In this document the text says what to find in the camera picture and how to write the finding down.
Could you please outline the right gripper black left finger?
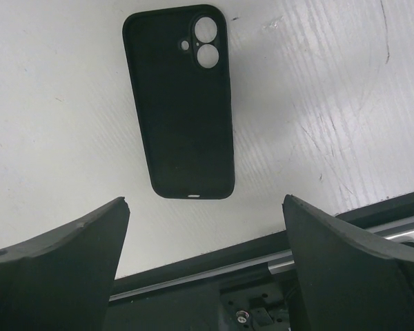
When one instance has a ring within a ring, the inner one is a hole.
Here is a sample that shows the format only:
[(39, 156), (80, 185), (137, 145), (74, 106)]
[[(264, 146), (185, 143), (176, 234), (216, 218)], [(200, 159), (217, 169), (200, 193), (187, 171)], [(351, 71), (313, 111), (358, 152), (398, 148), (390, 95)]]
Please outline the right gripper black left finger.
[(0, 330), (102, 330), (129, 217), (117, 197), (0, 249)]

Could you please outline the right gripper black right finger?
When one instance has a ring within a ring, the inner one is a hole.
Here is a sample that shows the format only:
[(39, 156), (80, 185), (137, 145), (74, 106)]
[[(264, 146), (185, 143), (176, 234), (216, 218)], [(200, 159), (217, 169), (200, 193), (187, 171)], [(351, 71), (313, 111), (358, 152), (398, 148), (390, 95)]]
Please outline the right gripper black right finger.
[(283, 213), (312, 330), (414, 330), (414, 248), (293, 195)]

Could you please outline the black phone case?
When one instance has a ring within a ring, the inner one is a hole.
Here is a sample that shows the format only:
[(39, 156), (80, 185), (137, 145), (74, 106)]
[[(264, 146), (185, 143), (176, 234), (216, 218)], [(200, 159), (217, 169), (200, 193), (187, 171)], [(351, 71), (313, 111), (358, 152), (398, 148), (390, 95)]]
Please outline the black phone case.
[(225, 199), (235, 186), (228, 36), (208, 4), (130, 15), (122, 28), (153, 190)]

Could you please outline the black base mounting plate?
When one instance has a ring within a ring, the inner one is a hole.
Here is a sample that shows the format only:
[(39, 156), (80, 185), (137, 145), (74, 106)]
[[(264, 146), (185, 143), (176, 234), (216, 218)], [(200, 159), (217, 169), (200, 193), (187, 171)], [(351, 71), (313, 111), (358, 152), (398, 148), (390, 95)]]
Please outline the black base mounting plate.
[[(337, 219), (414, 248), (414, 192)], [(312, 330), (286, 229), (115, 283), (104, 330)]]

